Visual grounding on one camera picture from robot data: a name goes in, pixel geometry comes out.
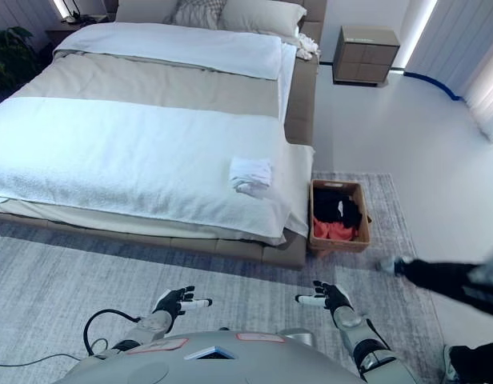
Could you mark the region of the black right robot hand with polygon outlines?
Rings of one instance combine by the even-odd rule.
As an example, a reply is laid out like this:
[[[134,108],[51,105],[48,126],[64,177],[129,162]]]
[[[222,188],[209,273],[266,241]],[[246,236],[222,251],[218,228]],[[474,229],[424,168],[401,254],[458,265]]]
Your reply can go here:
[[[317,306],[329,310],[332,314],[340,307],[351,308],[351,302],[337,285],[328,282],[314,280],[314,295],[296,294],[295,301],[302,305]]]

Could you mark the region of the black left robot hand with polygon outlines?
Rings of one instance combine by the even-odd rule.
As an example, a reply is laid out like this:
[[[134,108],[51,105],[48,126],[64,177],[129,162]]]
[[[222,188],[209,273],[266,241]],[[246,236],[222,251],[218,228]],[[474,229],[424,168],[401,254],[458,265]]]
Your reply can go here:
[[[188,310],[207,308],[213,304],[210,298],[194,298],[194,286],[186,286],[177,290],[166,290],[154,305],[153,313],[167,312],[172,318],[185,314]]]

